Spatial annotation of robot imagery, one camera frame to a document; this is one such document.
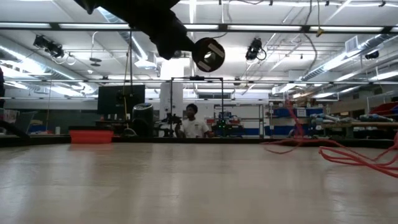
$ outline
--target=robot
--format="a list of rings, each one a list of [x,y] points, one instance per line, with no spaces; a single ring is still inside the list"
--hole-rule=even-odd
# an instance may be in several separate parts
[[[198,42],[187,36],[187,28],[171,8],[180,0],[75,0],[88,14],[97,7],[126,21],[131,28],[147,34],[156,45],[158,53],[170,60],[181,51],[192,52],[193,61],[204,72],[214,72],[224,63],[224,48],[212,38]]]

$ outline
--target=orange cable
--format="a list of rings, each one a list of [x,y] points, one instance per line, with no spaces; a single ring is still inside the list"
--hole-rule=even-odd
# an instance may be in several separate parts
[[[292,149],[288,150],[288,151],[283,151],[283,152],[278,152],[278,151],[273,151],[270,149],[266,149],[269,152],[275,153],[275,154],[286,154],[289,152],[292,152],[294,150],[296,150],[296,148],[300,147],[302,144],[304,143],[320,143],[320,142],[324,142],[324,143],[329,143],[329,144],[334,144],[338,147],[341,147],[343,149],[345,149],[346,151],[350,152],[344,152],[341,150],[337,150],[337,149],[332,149],[330,147],[325,147],[325,146],[320,146],[319,149],[319,154],[326,160],[330,161],[330,162],[335,162],[335,163],[339,163],[339,164],[344,164],[344,165],[351,165],[351,166],[367,166],[371,169],[377,170],[379,172],[382,172],[384,174],[387,174],[391,177],[395,177],[398,178],[398,173],[395,172],[391,172],[390,170],[398,170],[398,167],[392,167],[390,166],[391,164],[395,163],[398,160],[398,154],[396,154],[394,156],[394,158],[392,158],[391,161],[389,162],[385,162],[385,163],[369,163],[368,161],[371,162],[377,162],[380,158],[382,158],[384,155],[386,155],[388,152],[391,152],[393,150],[398,150],[398,133],[396,134],[395,138],[394,138],[394,145],[391,146],[390,148],[386,149],[383,153],[381,153],[380,155],[378,155],[377,157],[375,157],[374,159],[371,159],[365,155],[362,155],[348,147],[343,146],[342,144],[333,141],[333,140],[329,140],[329,139],[304,139],[304,130],[302,125],[300,124],[299,120],[297,119],[296,115],[294,115],[293,109],[291,107],[291,104],[289,101],[287,101],[287,109],[289,111],[290,116],[294,119],[295,124],[297,129],[295,130],[295,138],[294,139],[285,139],[285,140],[280,140],[280,141],[276,141],[276,142],[262,142],[261,144],[276,144],[276,145],[281,145],[281,144],[285,144],[285,143],[297,143],[297,145],[295,147],[293,147]],[[344,157],[334,157],[334,156],[329,156],[327,154],[325,154],[324,151],[329,151],[329,152],[333,152],[335,154],[339,154],[341,156]]]

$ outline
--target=ceiling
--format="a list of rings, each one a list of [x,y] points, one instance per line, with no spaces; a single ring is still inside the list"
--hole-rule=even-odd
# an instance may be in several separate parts
[[[396,13],[398,1],[389,1],[388,5],[378,7],[380,1],[350,1],[349,4],[341,6],[344,1],[330,1],[329,6],[320,2],[313,2],[313,11],[309,17],[308,24],[336,25],[336,26],[394,26],[398,24]],[[304,6],[309,1],[269,1],[262,4],[252,5],[239,1],[223,1],[223,6],[214,1],[180,1],[172,10],[183,23],[237,23],[237,24],[303,24],[310,7]],[[96,10],[88,15],[73,0],[2,0],[0,7],[0,21],[2,22],[107,22]],[[29,31],[29,30],[0,30],[0,36],[46,57],[50,63],[50,56],[32,45],[36,35],[44,35],[48,39],[62,44],[63,50],[71,53],[76,58],[76,63],[69,65],[61,64],[67,70],[75,72],[87,79],[100,79],[109,76],[110,79],[123,79],[126,70],[127,42],[117,32],[99,32],[95,35],[92,47],[92,36],[94,32],[75,31]],[[193,38],[199,40],[203,37],[216,37],[221,33],[194,33]],[[353,34],[323,34],[310,38],[317,50],[316,64],[320,65],[329,58],[339,54],[345,49],[345,42],[354,37]],[[358,35],[359,41],[366,40],[374,35]],[[245,59],[248,45],[253,38],[259,37],[266,45],[267,58],[259,63],[249,65]],[[156,53],[156,47],[148,37],[135,32],[134,38],[146,51]],[[302,34],[272,34],[272,33],[228,33],[217,41],[226,50],[226,60],[223,66],[212,73],[203,73],[195,70],[196,75],[210,77],[224,77],[233,80],[241,77],[242,80],[291,80],[290,70],[306,71],[312,64],[315,51],[310,42]],[[380,50],[380,59],[394,55],[397,48],[394,39]],[[93,67],[89,61],[90,57],[102,60],[100,67]],[[332,72],[341,72],[346,75],[360,69],[361,66],[370,65],[373,61],[360,61],[359,57],[353,58],[342,66],[336,67]],[[185,75],[191,75],[189,62],[186,63]],[[155,70],[145,70],[133,66],[134,79],[159,79]],[[158,88],[160,84],[147,84],[148,88]],[[274,85],[261,84],[253,86],[253,89],[271,89]],[[198,85],[198,88],[219,88],[218,85]]]

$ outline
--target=person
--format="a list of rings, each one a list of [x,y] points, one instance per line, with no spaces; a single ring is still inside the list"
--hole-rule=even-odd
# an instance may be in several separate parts
[[[4,74],[0,68],[0,96],[4,96],[5,94],[5,89],[4,89]],[[0,99],[0,108],[3,107],[4,100]],[[19,130],[17,127],[15,127],[13,124],[10,124],[6,121],[3,121],[2,118],[0,118],[0,130],[1,128],[4,128],[6,131],[9,131],[16,136],[19,136],[20,138],[29,138],[29,135],[27,135],[25,132]]]
[[[178,124],[175,127],[175,134],[178,138],[212,138],[213,135],[209,127],[204,121],[196,119],[195,115],[198,113],[196,105],[189,104],[187,106],[187,118],[182,121],[182,125]]]

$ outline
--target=wall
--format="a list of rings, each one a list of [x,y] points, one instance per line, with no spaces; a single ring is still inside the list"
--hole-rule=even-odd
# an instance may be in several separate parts
[[[383,92],[394,91],[397,90],[395,85],[384,85]],[[368,113],[368,101],[367,97],[369,97],[369,107],[374,108],[383,103],[388,103],[391,101],[391,96],[375,96],[372,90],[359,91],[359,98],[354,100],[353,94],[350,93],[347,96],[340,98],[341,101],[335,102],[330,107],[330,113],[341,113],[348,111],[356,111],[356,110],[365,110],[365,113]]]
[[[146,98],[158,98],[159,90],[156,93],[154,90],[146,91]],[[184,91],[184,97],[193,98],[195,97],[193,91]],[[35,119],[39,119],[42,121],[47,120],[47,110],[50,110],[49,114],[49,130],[55,130],[56,126],[61,126],[62,133],[67,130],[68,125],[94,125],[95,120],[98,120],[100,116],[95,113],[97,110],[98,101],[95,99],[70,99],[66,100],[60,99],[63,98],[63,95],[58,93],[52,93],[53,99],[48,99],[48,95],[38,95],[28,90],[20,90],[20,89],[12,89],[7,90],[6,97],[16,97],[16,98],[26,98],[26,99],[13,99],[6,100],[5,108],[10,110],[44,110],[44,112],[40,112]],[[236,99],[245,100],[245,101],[225,101],[226,105],[248,105],[248,104],[267,104],[267,101],[250,101],[249,99],[268,99],[268,94],[258,91],[251,90],[246,94],[242,95],[241,93],[236,93],[234,96]],[[148,103],[152,103],[154,106],[154,110],[160,110],[159,100],[146,100]],[[194,103],[198,106],[198,119],[206,119],[214,117],[214,105],[220,105],[220,100],[184,100],[183,108],[190,103]],[[90,111],[90,115],[81,114],[80,111]],[[240,118],[258,118],[259,117],[259,108],[258,106],[226,106],[225,111],[232,112],[233,115],[236,115]],[[259,122],[258,121],[245,121],[243,122],[245,128],[255,129],[258,134],[259,130]]]

